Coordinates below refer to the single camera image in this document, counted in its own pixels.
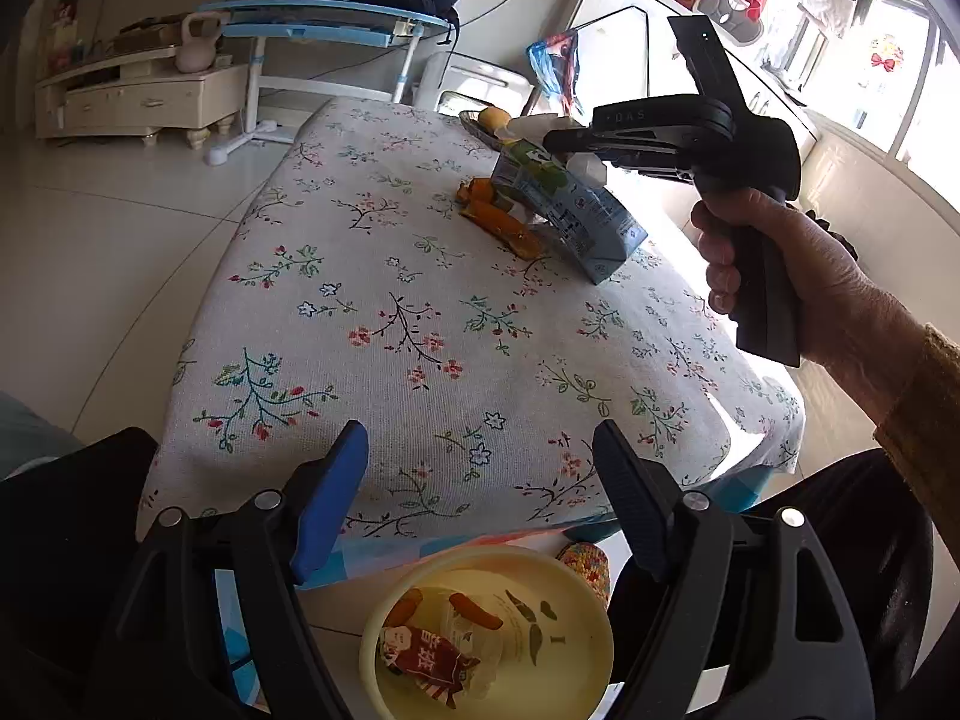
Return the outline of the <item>person's right hand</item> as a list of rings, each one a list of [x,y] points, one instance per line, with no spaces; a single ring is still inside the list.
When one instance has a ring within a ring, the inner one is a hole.
[[[862,273],[848,250],[799,211],[753,188],[709,193],[692,211],[708,262],[708,302],[732,314],[742,291],[732,234],[753,227],[781,250],[799,298],[799,351],[825,367],[874,424],[889,416],[913,377],[926,330],[889,291]]]

